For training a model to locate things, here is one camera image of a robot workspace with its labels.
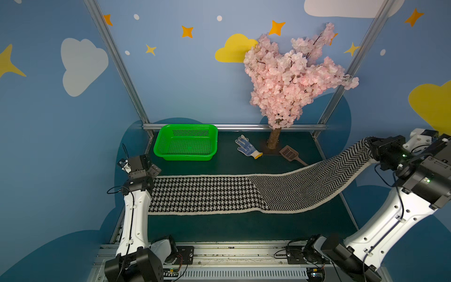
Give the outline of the black white patterned scarf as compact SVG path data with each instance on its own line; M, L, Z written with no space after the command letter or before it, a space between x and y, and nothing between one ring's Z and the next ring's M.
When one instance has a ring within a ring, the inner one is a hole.
M282 174L159 176L150 215L217 215L247 212L296 214L338 196L373 164L369 139L337 156Z

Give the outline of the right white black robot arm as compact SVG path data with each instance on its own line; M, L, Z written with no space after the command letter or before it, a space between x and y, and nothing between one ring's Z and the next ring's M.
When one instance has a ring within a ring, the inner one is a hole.
M370 157L393 172L381 208L352 236L316 235L303 248L312 264L330 262L356 282L380 282L377 273L388 251L415 224L451 200L451 137L423 130L403 136L369 137Z

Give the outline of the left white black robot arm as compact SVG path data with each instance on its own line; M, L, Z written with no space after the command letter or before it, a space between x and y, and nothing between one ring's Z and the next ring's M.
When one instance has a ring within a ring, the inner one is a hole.
M121 159L117 163L128 174L124 184L107 191L121 193L124 200L124 222L115 258L105 263L109 282L162 282L164 262L176 255L171 238L150 245L148 215L154 189L152 162L148 155Z

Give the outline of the green plastic basket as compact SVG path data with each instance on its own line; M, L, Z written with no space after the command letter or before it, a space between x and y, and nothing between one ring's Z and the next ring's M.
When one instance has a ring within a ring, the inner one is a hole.
M153 152L166 161L210 161L217 153L214 125L172 124L159 130Z

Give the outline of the brown plastic slotted scoop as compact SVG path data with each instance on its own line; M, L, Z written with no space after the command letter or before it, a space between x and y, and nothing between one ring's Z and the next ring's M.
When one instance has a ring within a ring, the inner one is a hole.
M299 157L298 152L294 150L291 146L286 145L285 147L283 147L280 150L280 155L289 162L297 161L304 166L308 166L308 164Z

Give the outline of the white blue work glove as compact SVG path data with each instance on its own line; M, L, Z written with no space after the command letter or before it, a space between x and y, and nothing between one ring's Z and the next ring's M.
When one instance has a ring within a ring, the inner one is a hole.
M237 150L244 154L247 157L253 157L254 159L258 159L263 155L262 152L259 152L250 142L249 139L244 135L239 136L235 143L238 145Z

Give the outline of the pink artificial blossom tree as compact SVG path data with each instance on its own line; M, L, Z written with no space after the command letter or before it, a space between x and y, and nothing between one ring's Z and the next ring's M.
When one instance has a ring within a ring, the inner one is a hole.
M267 149L276 149L282 129L290 128L303 114L303 107L326 90L339 86L356 88L359 79L326 56L323 47L335 38L335 25L327 23L319 35L292 39L292 49L282 54L278 44L262 35L244 57L246 74L254 89L250 103L260 108L271 133Z

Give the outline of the aluminium back frame bar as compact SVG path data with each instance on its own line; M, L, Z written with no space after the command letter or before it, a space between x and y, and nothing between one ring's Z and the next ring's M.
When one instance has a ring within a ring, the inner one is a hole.
M144 130L160 130L166 124L164 123L144 123ZM267 124L214 124L219 131L237 132L237 131L269 131L271 128ZM290 128L282 128L285 131L308 132L308 131L325 131L327 125L292 125Z

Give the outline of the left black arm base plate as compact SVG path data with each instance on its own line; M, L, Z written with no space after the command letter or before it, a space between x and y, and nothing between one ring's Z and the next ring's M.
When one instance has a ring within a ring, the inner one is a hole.
M177 251L171 254L166 261L165 265L192 265L194 260L194 246L179 246Z

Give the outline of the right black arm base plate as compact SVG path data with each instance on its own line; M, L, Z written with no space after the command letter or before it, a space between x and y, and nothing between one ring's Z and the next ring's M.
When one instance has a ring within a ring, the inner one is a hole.
M318 262L315 254L304 246L287 246L285 251L288 264L317 264Z

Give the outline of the right aluminium frame post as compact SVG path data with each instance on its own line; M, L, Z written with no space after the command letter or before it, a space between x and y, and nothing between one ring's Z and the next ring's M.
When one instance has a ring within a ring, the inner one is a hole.
M360 48L357 50L357 53L353 56L353 59L348 67L347 73L351 76L355 76L357 74L357 71L363 63L366 54L371 49L373 43L377 39L380 31L383 29L386 21L389 18L389 13L392 9L392 7L395 4L395 0L386 0L382 3L378 13L376 14L376 17L372 21L367 33L365 34ZM344 96L345 89L343 86L339 86L337 90L332 95L332 98L328 102L324 112L322 113L318 125L326 126L328 120L332 116L334 110L338 106L340 100Z

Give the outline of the aluminium frame post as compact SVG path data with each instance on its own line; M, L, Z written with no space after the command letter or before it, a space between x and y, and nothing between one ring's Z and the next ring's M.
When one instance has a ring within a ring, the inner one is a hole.
M357 53L353 56L353 59L348 67L347 73L351 76L355 76L357 74L357 71L363 63L366 54L371 49L373 43L377 39L380 31L383 29L386 21L389 18L389 13L392 9L392 7L395 4L395 0L386 0L382 3L378 13L376 14L376 17L372 21L367 33L365 34L360 48L357 50ZM340 100L344 96L345 89L343 86L339 86L337 90L332 95L332 98L328 102L324 112L322 113L318 125L326 126L328 120L332 116L334 110L338 106Z
M119 73L119 76L129 94L129 97L139 115L142 123L150 123L148 115L144 109L139 94L134 86L132 79L126 69L121 54L117 48L117 45L113 39L113 36L108 28L105 18L103 17L101 7L95 0L84 0L84 3L90 13L90 16L94 20L97 29L106 45L109 55L112 58L113 63Z

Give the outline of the aluminium front rail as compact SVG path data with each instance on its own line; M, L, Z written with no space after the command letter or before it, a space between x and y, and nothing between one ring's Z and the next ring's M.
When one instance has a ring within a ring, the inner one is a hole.
M287 246L304 246L305 241L178 242L194 246L192 265L164 267L167 282L349 282L337 265L288 264Z

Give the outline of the left aluminium frame post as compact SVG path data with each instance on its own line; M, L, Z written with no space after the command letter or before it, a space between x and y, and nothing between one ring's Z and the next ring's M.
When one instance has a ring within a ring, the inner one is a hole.
M126 69L121 54L117 48L117 45L113 39L113 36L108 28L105 18L103 17L101 7L95 0L84 0L84 3L90 13L90 16L94 20L97 29L106 45L109 55L112 58L113 63L119 73L119 76L129 94L129 97L139 115L142 123L150 123L148 115L144 109L139 94L134 86L132 79Z

